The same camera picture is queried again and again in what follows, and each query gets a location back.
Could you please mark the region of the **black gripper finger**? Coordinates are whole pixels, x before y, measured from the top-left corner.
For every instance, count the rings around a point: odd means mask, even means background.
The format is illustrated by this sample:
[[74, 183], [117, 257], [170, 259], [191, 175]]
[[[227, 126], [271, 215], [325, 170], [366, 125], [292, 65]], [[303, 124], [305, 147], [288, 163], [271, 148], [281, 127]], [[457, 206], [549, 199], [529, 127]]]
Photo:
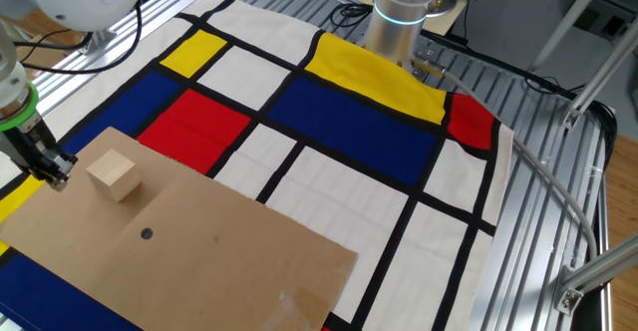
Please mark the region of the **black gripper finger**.
[[70, 178], [72, 168], [78, 161], [75, 155], [66, 152], [47, 153], [46, 158], [49, 162], [49, 186], [55, 191], [62, 191]]
[[50, 180], [49, 168], [47, 165], [23, 165], [23, 171], [27, 171], [37, 180], [48, 182]]

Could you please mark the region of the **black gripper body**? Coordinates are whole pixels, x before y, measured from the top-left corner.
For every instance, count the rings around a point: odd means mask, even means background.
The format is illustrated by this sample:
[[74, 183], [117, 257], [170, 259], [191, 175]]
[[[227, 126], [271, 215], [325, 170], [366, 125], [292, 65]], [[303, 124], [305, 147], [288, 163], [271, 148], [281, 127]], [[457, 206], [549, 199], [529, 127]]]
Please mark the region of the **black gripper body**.
[[1, 152], [20, 169], [27, 165], [47, 165], [47, 153], [60, 153], [61, 149], [52, 132], [38, 112], [1, 118]]

